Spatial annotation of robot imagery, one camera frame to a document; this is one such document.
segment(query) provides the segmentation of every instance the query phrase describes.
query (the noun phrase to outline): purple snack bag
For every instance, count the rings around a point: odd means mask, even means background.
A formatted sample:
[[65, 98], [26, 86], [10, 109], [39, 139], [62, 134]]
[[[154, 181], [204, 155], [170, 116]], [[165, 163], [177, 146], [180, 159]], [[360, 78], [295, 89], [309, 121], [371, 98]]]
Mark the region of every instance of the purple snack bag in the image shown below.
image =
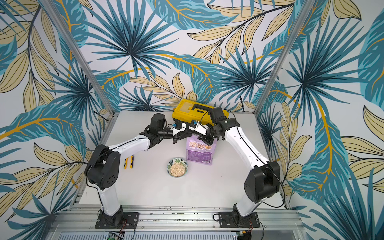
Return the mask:
[[187, 138], [187, 160], [212, 165], [217, 139], [212, 146], [199, 140], [196, 135]]

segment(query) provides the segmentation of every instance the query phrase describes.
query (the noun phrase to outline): leaf-patterned bowl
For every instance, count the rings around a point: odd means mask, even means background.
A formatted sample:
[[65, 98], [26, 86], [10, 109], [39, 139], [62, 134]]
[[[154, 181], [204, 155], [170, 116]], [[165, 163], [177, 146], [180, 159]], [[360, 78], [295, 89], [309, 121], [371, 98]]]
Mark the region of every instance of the leaf-patterned bowl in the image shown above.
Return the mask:
[[175, 177], [175, 176], [173, 176], [173, 175], [170, 173], [170, 168], [172, 167], [172, 165], [173, 165], [174, 163], [182, 163], [182, 164], [184, 164], [185, 173], [184, 173], [183, 175], [181, 175], [180, 177], [184, 176], [184, 175], [187, 173], [187, 171], [188, 171], [188, 164], [187, 164], [187, 162], [186, 162], [184, 159], [182, 159], [182, 158], [178, 158], [178, 157], [172, 159], [171, 161], [169, 161], [169, 163], [168, 163], [168, 165], [167, 165], [167, 172], [168, 172], [168, 174], [169, 174], [171, 177]]

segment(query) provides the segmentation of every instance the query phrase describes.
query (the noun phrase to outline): yellow toolbox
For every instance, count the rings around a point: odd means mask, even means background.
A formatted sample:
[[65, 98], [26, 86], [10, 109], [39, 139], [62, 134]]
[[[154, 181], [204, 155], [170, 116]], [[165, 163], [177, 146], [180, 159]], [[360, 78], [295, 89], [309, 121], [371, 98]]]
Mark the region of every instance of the yellow toolbox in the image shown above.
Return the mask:
[[[203, 125], [206, 125], [207, 123], [213, 125], [211, 116], [207, 113], [213, 108], [215, 107], [183, 99], [173, 111], [172, 118], [173, 120], [179, 120], [187, 123], [191, 123], [193, 120], [201, 120]], [[223, 112], [224, 115], [229, 118], [229, 113], [225, 110], [223, 110]]]

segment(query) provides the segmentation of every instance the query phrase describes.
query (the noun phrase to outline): white tabletop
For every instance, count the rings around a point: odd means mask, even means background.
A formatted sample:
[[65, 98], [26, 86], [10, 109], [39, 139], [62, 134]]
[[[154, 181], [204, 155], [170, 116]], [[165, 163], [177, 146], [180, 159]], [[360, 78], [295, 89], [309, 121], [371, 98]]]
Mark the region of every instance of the white tabletop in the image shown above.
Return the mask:
[[[173, 123], [172, 112], [161, 112], [168, 123]], [[150, 123], [154, 112], [120, 112], [106, 146], [119, 144], [137, 136]], [[253, 145], [267, 156], [263, 139], [253, 114], [236, 114], [236, 119]], [[188, 172], [174, 178], [168, 175], [168, 162], [185, 159], [186, 139], [172, 144], [165, 139], [148, 151], [134, 155], [133, 168], [120, 172], [116, 190], [121, 205], [175, 206], [175, 207], [232, 207], [244, 194], [243, 184], [249, 173], [235, 150], [227, 141], [218, 141], [211, 166], [188, 161]], [[267, 203], [282, 203], [279, 193]], [[100, 204], [95, 189], [86, 187], [80, 204]], [[261, 204], [259, 208], [271, 208]]]

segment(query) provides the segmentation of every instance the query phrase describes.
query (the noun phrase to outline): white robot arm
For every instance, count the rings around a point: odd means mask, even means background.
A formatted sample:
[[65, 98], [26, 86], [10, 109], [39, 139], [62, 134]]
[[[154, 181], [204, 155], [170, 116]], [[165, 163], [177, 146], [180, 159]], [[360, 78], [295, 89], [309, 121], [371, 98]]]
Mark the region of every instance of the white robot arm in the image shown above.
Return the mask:
[[117, 228], [121, 225], [123, 215], [122, 206], [118, 201], [115, 182], [119, 175], [120, 160], [145, 151], [160, 143], [163, 139], [178, 140], [193, 134], [206, 144], [211, 145], [215, 138], [228, 141], [247, 168], [249, 175], [244, 183], [245, 194], [242, 199], [233, 206], [231, 218], [236, 226], [244, 226], [250, 221], [254, 209], [267, 197], [279, 191], [280, 167], [276, 162], [269, 162], [245, 136], [239, 123], [234, 119], [227, 119], [221, 108], [210, 111], [214, 126], [202, 125], [194, 121], [192, 123], [176, 121], [172, 128], [165, 126], [165, 116], [154, 114], [151, 124], [144, 132], [135, 138], [118, 145], [106, 147], [99, 145], [85, 169], [85, 175], [94, 188], [97, 189], [101, 211], [107, 228]]

